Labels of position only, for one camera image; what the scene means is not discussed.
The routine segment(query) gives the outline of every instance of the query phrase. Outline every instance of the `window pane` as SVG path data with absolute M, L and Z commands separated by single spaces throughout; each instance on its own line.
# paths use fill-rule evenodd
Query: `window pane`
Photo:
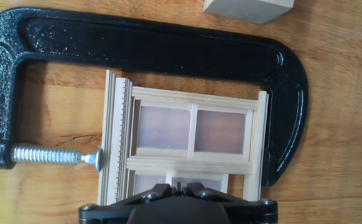
M 198 111 L 195 152 L 243 153 L 245 114 Z
M 142 106 L 138 147 L 186 150 L 190 120 L 189 110 Z
M 171 186 L 177 187 L 177 182 L 181 182 L 181 187 L 186 187 L 189 183 L 201 182 L 205 187 L 209 187 L 214 190 L 221 191 L 221 180 L 205 180 L 205 179 L 193 179 L 193 178 L 181 178 L 173 177 Z
M 155 184 L 165 184 L 165 175 L 136 175 L 136 183 L 134 186 L 134 193 L 139 194 L 146 190 L 152 189 Z

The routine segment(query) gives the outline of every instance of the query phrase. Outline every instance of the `clamp screw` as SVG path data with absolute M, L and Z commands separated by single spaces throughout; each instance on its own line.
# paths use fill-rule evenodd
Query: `clamp screw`
M 88 211 L 88 210 L 91 210 L 95 207 L 98 207 L 98 205 L 94 204 L 94 203 L 88 203 L 88 204 L 85 204 L 83 206 L 80 207 L 81 210 L 84 210 L 84 211 Z
M 207 198 L 211 196 L 211 192 L 209 190 L 201 190 L 198 193 L 198 197 L 200 198 Z
M 273 200 L 269 199 L 269 198 L 262 198 L 260 200 L 261 203 L 265 204 L 265 205 L 272 205 L 274 203 Z
M 101 148 L 96 153 L 81 154 L 74 149 L 43 147 L 29 143 L 16 143 L 11 148 L 11 160 L 14 162 L 35 162 L 43 164 L 76 165 L 84 161 L 101 170 Z
M 159 196 L 157 192 L 146 192 L 145 194 L 141 195 L 142 199 L 155 199 Z

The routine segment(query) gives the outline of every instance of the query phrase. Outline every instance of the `black vise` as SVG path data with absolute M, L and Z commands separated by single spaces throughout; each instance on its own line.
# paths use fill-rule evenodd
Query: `black vise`
M 301 140 L 308 109 L 304 68 L 271 39 L 53 9 L 0 13 L 0 168 L 18 140 L 22 66 L 33 60 L 263 83 L 270 94 L 263 186 L 273 185 Z

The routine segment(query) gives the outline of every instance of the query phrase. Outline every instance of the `wood grain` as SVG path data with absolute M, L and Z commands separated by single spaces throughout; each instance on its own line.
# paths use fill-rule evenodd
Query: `wood grain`
M 362 223 L 362 1 L 296 0 L 264 26 L 202 13 L 203 0 L 0 0 L 260 35 L 288 45 L 309 79 L 310 111 L 299 151 L 262 195 L 279 202 L 281 223 Z M 35 63 L 27 69 L 22 139 L 94 151 L 101 142 L 105 68 Z M 140 86 L 256 98 L 245 83 L 124 71 Z M 241 196 L 243 177 L 229 192 Z M 0 223 L 77 223 L 96 201 L 92 167 L 18 164 L 0 170 Z

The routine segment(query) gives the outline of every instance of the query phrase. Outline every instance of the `wooden trim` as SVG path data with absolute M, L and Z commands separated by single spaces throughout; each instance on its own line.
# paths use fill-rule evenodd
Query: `wooden trim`
M 127 159 L 131 170 L 183 170 L 193 172 L 221 172 L 225 174 L 250 174 L 251 164 L 246 162 L 198 161 L 181 158 L 131 156 Z
M 231 107 L 231 106 L 205 105 L 202 103 L 202 104 L 199 104 L 198 110 L 247 114 L 249 110 L 253 110 L 253 109 L 252 108 L 251 109 L 237 108 L 237 107 Z
M 187 154 L 188 151 L 184 149 L 151 149 L 138 147 L 135 156 L 186 158 Z
M 138 86 L 133 87 L 132 96 L 137 100 L 149 100 L 161 103 L 196 103 L 199 105 L 214 105 L 252 110 L 256 110 L 258 108 L 258 102 L 256 100 L 244 100 L 232 97 L 186 93 L 181 91 L 158 90 Z
M 106 91 L 103 124 L 103 168 L 98 186 L 98 204 L 110 205 L 126 196 L 126 158 L 128 157 L 131 125 L 132 83 L 106 72 Z
M 250 161 L 251 136 L 253 132 L 254 110 L 249 110 L 244 121 L 243 157 Z
M 98 205 L 106 205 L 108 198 L 108 180 L 109 166 L 111 158 L 111 139 L 112 139 L 112 123 L 113 123 L 113 108 L 114 108 L 114 90 L 116 85 L 116 76 L 109 70 L 106 71 L 105 82 L 105 105 L 102 130 L 102 169 L 100 171 L 100 180 L 98 185 Z
M 140 100 L 141 106 L 155 106 L 161 108 L 173 108 L 173 109 L 180 109 L 180 110 L 191 110 L 190 103 L 179 103 L 176 101 L 172 102 L 159 102 L 154 100 Z
M 262 155 L 266 135 L 268 97 L 265 91 L 259 92 L 259 108 L 254 118 L 254 134 L 252 137 L 251 175 L 244 177 L 243 199 L 257 201 L 261 196 Z
M 230 175 L 229 174 L 223 174 L 223 181 L 221 183 L 221 192 L 228 193 L 228 179 Z
M 198 118 L 198 105 L 192 104 L 191 108 L 191 123 L 189 125 L 189 139 L 188 139 L 188 158 L 192 158 L 195 151 L 195 138 L 196 138 L 196 125 Z

